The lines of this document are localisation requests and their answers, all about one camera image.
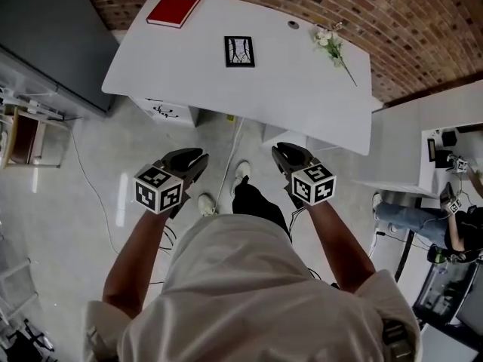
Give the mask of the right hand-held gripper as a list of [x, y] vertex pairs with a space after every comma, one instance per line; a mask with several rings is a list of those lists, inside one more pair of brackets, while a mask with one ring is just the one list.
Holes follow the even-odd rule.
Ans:
[[[275, 144], [272, 158], [280, 173], [289, 176], [286, 188], [296, 208], [314, 206], [334, 196], [336, 176], [312, 153], [293, 143]], [[291, 168], [303, 168], [291, 173]]]

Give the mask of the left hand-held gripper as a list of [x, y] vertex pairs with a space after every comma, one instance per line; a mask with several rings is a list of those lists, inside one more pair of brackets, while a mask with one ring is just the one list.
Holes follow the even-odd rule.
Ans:
[[173, 219], [182, 201], [190, 199], [188, 189], [208, 166], [209, 154], [202, 153], [201, 148], [185, 148], [162, 158], [162, 166], [167, 169], [186, 169], [183, 180], [152, 164], [144, 165], [133, 178], [134, 201], [156, 215], [168, 211]]

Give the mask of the black framed picture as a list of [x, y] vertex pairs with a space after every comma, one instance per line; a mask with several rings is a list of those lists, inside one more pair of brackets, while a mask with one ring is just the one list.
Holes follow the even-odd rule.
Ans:
[[227, 68], [255, 67], [254, 48], [249, 36], [225, 36], [225, 63]]

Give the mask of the person's left forearm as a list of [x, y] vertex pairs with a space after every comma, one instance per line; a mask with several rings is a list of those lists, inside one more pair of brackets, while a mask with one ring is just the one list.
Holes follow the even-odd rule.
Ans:
[[146, 211], [107, 275], [102, 301], [128, 317], [141, 313], [164, 228], [171, 212]]

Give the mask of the person's right forearm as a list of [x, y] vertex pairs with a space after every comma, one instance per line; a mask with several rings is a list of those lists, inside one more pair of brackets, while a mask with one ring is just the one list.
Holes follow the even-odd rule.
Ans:
[[340, 289], [355, 293], [376, 273], [372, 261], [328, 202], [306, 209]]

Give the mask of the person's left white shoe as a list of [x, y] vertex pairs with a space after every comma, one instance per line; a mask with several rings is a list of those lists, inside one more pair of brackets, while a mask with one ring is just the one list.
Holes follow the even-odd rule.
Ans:
[[203, 217], [213, 216], [216, 212], [216, 205], [212, 197], [207, 194], [201, 194], [198, 197], [198, 210]]

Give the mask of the person's white shoe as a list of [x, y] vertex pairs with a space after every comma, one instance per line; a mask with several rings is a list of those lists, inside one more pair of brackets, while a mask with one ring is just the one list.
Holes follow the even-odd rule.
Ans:
[[216, 205], [212, 197], [207, 194], [201, 194], [198, 197], [198, 210], [203, 217], [213, 216], [216, 212]]
[[235, 169], [235, 177], [232, 182], [230, 194], [232, 198], [235, 197], [235, 189], [238, 185], [240, 185], [243, 179], [247, 176], [250, 177], [251, 175], [251, 165], [248, 161], [241, 161], [237, 168]]

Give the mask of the person's right white shoe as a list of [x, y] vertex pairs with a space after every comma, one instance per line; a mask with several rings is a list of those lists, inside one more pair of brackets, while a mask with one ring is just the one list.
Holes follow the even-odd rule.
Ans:
[[235, 169], [235, 177], [232, 182], [230, 194], [232, 198], [235, 197], [235, 189], [238, 185], [240, 185], [243, 179], [247, 176], [250, 177], [251, 175], [251, 165], [248, 161], [241, 161], [237, 168]]

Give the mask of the person's black trousers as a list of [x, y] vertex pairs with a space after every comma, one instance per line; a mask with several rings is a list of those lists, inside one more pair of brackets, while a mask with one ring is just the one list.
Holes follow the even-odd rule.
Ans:
[[293, 243], [280, 208], [267, 200], [255, 186], [249, 183], [249, 176], [243, 175], [234, 184], [232, 212], [239, 215], [250, 227], [281, 236], [285, 233], [287, 242]]

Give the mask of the white side table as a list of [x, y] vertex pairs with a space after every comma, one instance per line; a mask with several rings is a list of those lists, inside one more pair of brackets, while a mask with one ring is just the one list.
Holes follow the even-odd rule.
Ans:
[[462, 134], [456, 134], [455, 146], [444, 146], [442, 134], [436, 129], [374, 125], [369, 154], [359, 159], [354, 180], [377, 189], [437, 198], [446, 183], [457, 176], [467, 180], [468, 176], [452, 167], [437, 168], [436, 160], [429, 158], [431, 154], [449, 151], [467, 161], [474, 171], [483, 171], [483, 158], [473, 155]]

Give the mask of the white artificial flower sprig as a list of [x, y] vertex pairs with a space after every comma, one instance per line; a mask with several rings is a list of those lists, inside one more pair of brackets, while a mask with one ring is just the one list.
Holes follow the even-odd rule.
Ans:
[[313, 26], [309, 33], [312, 43], [317, 51], [325, 52], [335, 68], [342, 68], [352, 80], [352, 83], [357, 86], [355, 79], [349, 71], [342, 55], [343, 41], [338, 35], [338, 32], [343, 28], [343, 22], [339, 21], [330, 28], [321, 26]]

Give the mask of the person's white shirt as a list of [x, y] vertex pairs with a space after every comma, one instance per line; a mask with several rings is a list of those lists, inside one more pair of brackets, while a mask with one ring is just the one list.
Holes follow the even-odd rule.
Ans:
[[386, 362], [383, 321], [401, 322], [420, 362], [417, 320], [386, 270], [355, 293], [315, 279], [281, 236], [239, 215], [200, 219], [160, 295], [135, 318], [105, 302], [85, 314], [117, 362]]

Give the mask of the red hardcover book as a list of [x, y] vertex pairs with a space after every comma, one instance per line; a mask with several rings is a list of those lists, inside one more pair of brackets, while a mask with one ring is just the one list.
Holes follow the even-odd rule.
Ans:
[[146, 22], [180, 29], [200, 1], [160, 0], [146, 18]]

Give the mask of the wooden chair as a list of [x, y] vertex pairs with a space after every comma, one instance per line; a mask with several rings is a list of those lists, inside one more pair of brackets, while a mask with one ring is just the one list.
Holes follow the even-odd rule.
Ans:
[[35, 143], [41, 140], [43, 144], [47, 126], [68, 130], [69, 126], [61, 121], [24, 111], [20, 106], [14, 106], [11, 116], [10, 130], [7, 132], [5, 149], [0, 157], [0, 168], [38, 168], [59, 169], [59, 164], [38, 164], [34, 160], [41, 160], [42, 155], [35, 155]]

